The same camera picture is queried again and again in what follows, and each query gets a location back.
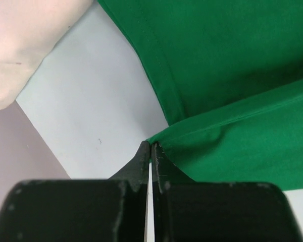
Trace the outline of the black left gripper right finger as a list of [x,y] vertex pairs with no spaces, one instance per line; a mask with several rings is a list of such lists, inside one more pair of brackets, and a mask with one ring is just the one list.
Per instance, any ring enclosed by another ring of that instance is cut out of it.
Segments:
[[274,184],[196,182],[151,147],[156,241],[303,241]]

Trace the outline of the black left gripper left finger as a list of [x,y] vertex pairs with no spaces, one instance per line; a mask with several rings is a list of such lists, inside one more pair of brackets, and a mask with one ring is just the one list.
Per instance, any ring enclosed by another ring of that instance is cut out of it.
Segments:
[[0,210],[0,241],[144,241],[149,144],[109,179],[17,183]]

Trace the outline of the green t shirt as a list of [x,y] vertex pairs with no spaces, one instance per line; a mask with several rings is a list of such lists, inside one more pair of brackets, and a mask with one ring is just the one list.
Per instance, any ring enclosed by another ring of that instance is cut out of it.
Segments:
[[100,1],[168,127],[149,139],[197,182],[303,189],[303,1]]

